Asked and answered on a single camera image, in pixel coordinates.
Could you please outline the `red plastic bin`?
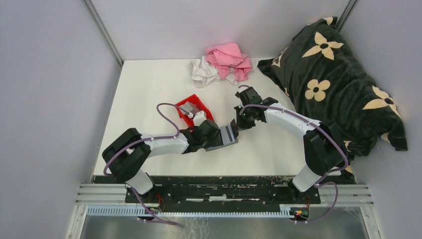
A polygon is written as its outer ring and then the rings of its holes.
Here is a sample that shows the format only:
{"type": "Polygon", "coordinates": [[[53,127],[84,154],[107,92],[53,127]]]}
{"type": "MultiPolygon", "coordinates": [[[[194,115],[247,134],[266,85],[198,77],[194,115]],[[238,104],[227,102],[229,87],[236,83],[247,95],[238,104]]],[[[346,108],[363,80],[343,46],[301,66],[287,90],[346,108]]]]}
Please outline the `red plastic bin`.
{"type": "Polygon", "coordinates": [[[200,111],[205,112],[205,116],[209,120],[214,120],[209,109],[202,103],[200,98],[193,94],[184,100],[176,103],[176,106],[181,109],[177,109],[179,117],[187,124],[188,127],[194,126],[193,118],[196,113],[200,111]]]}

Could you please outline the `grey card holder wallet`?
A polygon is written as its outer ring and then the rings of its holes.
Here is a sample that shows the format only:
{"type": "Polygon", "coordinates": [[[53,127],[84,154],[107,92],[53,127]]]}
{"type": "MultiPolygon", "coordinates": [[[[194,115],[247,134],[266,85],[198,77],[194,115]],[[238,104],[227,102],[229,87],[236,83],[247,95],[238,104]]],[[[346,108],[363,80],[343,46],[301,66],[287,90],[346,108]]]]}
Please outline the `grey card holder wallet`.
{"type": "Polygon", "coordinates": [[[237,136],[230,125],[222,126],[218,130],[218,137],[214,146],[208,147],[205,151],[217,150],[238,143],[237,136]]]}

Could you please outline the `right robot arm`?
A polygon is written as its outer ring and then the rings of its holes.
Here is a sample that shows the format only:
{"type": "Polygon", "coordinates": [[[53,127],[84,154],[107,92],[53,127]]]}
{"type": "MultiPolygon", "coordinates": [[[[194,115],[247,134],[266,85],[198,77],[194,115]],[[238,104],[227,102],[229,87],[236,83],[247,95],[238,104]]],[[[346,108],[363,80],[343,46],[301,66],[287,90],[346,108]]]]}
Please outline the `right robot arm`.
{"type": "Polygon", "coordinates": [[[291,202],[302,202],[310,188],[318,185],[328,174],[347,167],[346,148],[334,123],[303,116],[274,98],[263,99],[247,85],[239,86],[235,96],[240,100],[235,107],[238,130],[250,129],[260,121],[303,140],[305,165],[289,182],[287,195],[291,202]]]}

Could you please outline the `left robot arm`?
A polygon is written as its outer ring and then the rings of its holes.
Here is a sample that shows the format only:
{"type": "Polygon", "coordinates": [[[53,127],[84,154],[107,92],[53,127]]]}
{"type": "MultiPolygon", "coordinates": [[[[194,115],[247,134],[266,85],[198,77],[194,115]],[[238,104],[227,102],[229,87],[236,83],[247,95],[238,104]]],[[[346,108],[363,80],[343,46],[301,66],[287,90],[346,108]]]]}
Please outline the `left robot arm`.
{"type": "Polygon", "coordinates": [[[129,185],[142,201],[149,203],[156,198],[157,190],[150,176],[141,169],[147,159],[215,149],[232,140],[231,133],[229,125],[219,127],[210,119],[175,134],[141,134],[137,129],[129,128],[103,151],[106,163],[103,173],[113,176],[117,183],[129,185]]]}

